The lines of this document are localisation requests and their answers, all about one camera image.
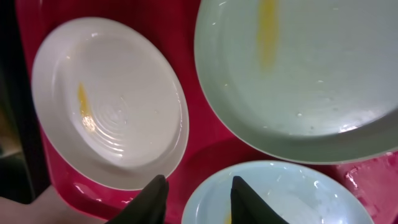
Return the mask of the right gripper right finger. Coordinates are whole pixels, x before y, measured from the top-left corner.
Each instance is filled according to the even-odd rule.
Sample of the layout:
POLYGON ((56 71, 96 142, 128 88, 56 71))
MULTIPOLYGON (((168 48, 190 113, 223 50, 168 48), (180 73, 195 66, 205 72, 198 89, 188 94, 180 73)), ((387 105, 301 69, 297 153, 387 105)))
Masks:
POLYGON ((288 224, 240 176, 233 177, 230 200, 232 224, 288 224))

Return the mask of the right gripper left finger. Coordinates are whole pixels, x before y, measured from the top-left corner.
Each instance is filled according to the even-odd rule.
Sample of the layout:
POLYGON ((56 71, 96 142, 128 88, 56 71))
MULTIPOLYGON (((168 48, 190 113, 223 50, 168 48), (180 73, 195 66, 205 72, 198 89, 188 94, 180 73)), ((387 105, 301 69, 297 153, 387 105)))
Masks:
POLYGON ((106 224, 164 224, 169 183, 155 176, 125 209, 106 224))

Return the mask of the white plate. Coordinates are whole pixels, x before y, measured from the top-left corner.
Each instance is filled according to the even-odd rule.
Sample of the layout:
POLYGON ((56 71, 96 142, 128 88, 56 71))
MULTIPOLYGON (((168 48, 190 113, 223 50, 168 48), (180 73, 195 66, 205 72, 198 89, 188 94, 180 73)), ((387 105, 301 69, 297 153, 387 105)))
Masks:
POLYGON ((63 23, 41 43, 31 84, 51 145, 93 182, 139 190, 182 160, 189 135, 182 86, 134 29, 100 17, 63 23))

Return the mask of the red plastic tray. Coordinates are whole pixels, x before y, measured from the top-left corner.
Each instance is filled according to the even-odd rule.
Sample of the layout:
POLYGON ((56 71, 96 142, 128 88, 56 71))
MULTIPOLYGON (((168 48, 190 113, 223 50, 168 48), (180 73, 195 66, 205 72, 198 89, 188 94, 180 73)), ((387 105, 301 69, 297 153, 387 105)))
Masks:
MULTIPOLYGON (((27 68, 32 68, 40 44, 54 28, 79 17, 122 22, 148 38, 169 61, 187 99, 190 134, 185 155, 169 177, 167 223, 181 222, 187 200, 210 175, 240 162, 267 159, 224 127, 205 100, 193 61, 198 1, 20 0, 15 6, 27 68)), ((317 170, 349 189, 375 223, 397 222, 396 153, 317 170)))

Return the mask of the dark green tray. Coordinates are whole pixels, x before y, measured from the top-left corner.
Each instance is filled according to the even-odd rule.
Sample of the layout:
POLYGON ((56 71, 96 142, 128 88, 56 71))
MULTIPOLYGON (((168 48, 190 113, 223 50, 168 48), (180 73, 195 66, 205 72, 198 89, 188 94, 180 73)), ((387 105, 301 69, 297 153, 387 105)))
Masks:
POLYGON ((14 0, 1 0, 1 197, 32 203, 50 185, 14 0))

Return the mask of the light blue plate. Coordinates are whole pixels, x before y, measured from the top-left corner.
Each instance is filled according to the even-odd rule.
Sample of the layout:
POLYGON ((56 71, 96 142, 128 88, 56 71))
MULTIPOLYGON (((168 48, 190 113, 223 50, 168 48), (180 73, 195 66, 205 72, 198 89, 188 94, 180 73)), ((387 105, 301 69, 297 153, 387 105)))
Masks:
POLYGON ((231 223, 233 177, 249 186, 288 223, 372 223, 359 200, 318 171, 282 161, 251 161, 227 167, 190 196, 182 223, 231 223))

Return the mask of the mint green plate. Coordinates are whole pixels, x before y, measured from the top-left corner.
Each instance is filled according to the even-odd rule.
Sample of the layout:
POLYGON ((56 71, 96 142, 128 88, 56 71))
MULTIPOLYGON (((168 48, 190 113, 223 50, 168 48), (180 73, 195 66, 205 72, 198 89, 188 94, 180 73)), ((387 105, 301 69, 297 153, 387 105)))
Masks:
POLYGON ((202 1, 203 93, 251 147, 307 164, 397 149, 397 0, 202 1))

